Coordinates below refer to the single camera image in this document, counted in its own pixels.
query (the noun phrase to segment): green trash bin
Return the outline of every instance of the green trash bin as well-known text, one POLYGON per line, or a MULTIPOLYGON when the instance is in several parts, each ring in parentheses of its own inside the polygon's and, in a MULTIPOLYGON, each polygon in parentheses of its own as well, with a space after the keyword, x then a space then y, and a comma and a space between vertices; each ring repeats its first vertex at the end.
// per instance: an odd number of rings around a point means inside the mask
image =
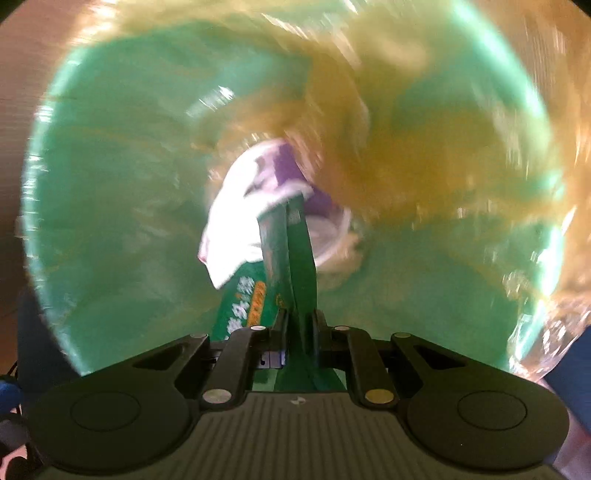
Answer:
MULTIPOLYGON (((394 106, 393 128, 419 125, 434 106, 473 101, 466 89, 482 79, 528 115, 524 148, 547 156, 550 122, 525 70, 474 7, 452 4, 449 28, 471 48, 408 88, 394 106)), ((188 140, 194 123, 187 112, 220 87, 243 97, 280 86, 285 98, 301 98, 309 68, 305 57, 232 40, 221 26, 198 20, 67 56, 31 136, 22 226, 47 323, 81 374, 212 331, 222 294, 196 259, 211 153, 188 140)), ((200 136, 215 144, 222 131, 212 125, 200 136)), ((552 201, 560 182, 560 170, 549 171, 520 194, 552 201)), ((320 292, 319 308, 332 325, 362 327, 376 338, 406 331, 508 369, 508 338, 513 333, 517 355, 525 356, 542 330, 543 303, 512 298, 453 255, 484 248, 474 232, 493 231, 500 221, 375 228, 360 270, 320 292), (394 294, 392 279, 404 294, 394 294)), ((518 225, 502 249, 537 291, 553 292, 563 254, 559 225, 518 225), (534 251, 548 254, 534 262, 534 251)))

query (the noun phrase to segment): triangular cutout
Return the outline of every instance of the triangular cutout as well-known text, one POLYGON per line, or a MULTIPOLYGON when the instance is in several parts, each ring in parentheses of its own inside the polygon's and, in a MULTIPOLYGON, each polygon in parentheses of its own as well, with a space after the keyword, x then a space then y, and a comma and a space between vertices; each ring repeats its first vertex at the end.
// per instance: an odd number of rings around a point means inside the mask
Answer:
POLYGON ((168 347, 149 358, 140 360, 134 365, 134 367, 145 368, 147 370, 168 370, 181 353, 183 353, 183 345, 179 343, 168 347))
POLYGON ((434 370, 448 370, 450 368, 458 368, 464 366, 462 362, 454 358, 448 357, 447 355, 443 355, 443 353, 439 353, 424 345, 415 346, 415 350, 434 370))

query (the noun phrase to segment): round bolt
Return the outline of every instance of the round bolt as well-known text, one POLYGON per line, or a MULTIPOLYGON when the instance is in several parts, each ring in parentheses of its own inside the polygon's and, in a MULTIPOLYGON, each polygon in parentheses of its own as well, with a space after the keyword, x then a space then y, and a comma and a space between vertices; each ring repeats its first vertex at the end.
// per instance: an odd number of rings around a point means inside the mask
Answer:
POLYGON ((365 400, 375 405, 386 405, 394 400, 394 394, 384 388, 374 388, 365 393, 365 400))
POLYGON ((230 399, 232 398, 232 394, 224 388, 212 388, 211 390, 207 390, 203 394, 202 398, 207 403, 221 405, 222 403, 230 401, 230 399))

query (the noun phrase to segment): ribbed gray surface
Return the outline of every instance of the ribbed gray surface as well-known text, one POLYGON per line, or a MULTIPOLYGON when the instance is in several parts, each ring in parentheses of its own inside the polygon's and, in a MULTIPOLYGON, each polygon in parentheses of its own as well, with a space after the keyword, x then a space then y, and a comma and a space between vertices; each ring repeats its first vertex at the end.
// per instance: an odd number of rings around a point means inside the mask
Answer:
MULTIPOLYGON (((83 477, 51 468, 39 478, 83 477)), ((444 465, 410 441, 393 415, 357 407, 347 394, 250 394, 239 408, 205 415, 185 444, 169 457, 136 472, 108 478, 554 480, 562 477, 547 466, 495 476, 444 465)))

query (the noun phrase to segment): transparent plastic bag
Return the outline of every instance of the transparent plastic bag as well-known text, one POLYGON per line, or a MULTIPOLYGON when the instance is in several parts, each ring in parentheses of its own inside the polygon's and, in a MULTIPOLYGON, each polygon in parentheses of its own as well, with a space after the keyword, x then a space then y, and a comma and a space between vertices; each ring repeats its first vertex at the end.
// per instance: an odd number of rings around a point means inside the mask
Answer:
POLYGON ((530 378, 547 372, 584 329, 591 298, 580 71, 589 52, 570 50, 542 5, 501 3, 94 4, 68 59, 78 65, 61 70, 40 108, 24 193, 30 269, 57 337, 85 358, 79 369, 210 326, 202 319, 219 296, 202 266, 181 265, 194 257, 188 240, 232 161, 284 137, 307 180, 354 216, 350 242, 319 279, 329 322, 380 338, 410 331, 530 378), (85 148, 98 151, 55 168, 85 148), (110 186, 95 184, 93 197, 83 186, 97 173, 110 186), (95 220, 76 224, 66 212, 81 200, 95 220), (105 239, 89 235, 109 215, 108 239, 123 248, 105 260, 105 239), (76 250, 85 232, 96 248, 76 250), (109 287, 121 259, 131 273, 109 287), (139 287, 148 265, 159 267, 139 287), (74 288, 68 269, 87 284, 74 288), (126 326, 96 323, 116 305, 133 317, 126 326), (142 325, 139 340, 130 330, 142 325), (116 353, 89 359, 90 332, 116 341, 116 353))

